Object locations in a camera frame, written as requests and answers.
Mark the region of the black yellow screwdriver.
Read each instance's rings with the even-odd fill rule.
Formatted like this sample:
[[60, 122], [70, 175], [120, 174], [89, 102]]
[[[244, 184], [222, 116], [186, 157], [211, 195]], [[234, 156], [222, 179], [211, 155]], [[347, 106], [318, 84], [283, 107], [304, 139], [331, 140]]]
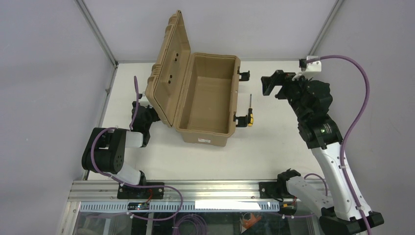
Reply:
[[248, 108], [248, 126], [251, 127], [254, 122], [253, 108], [252, 108], [252, 94], [250, 94], [249, 108]]

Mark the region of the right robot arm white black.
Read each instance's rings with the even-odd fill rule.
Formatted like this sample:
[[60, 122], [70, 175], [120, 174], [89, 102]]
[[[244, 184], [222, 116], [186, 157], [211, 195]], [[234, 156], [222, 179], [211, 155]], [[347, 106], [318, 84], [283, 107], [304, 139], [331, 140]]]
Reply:
[[293, 109], [299, 134], [320, 165], [331, 194], [323, 195], [289, 169], [277, 177], [277, 195], [301, 200], [318, 218], [326, 235], [355, 235], [382, 225], [382, 214], [367, 204], [341, 153], [344, 139], [328, 115], [333, 100], [330, 85], [282, 70], [263, 76], [261, 83], [264, 96], [280, 86], [276, 98], [287, 100]]

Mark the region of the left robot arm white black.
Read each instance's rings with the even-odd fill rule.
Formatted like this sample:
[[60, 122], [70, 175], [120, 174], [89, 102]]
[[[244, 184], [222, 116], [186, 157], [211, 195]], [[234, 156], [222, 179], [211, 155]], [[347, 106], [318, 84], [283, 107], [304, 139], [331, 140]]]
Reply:
[[145, 174], [125, 162], [125, 150], [146, 147], [150, 140], [150, 127], [160, 119], [149, 104], [144, 106], [134, 101], [132, 106], [132, 129], [94, 128], [81, 165], [84, 170], [108, 176], [122, 185], [145, 186]]

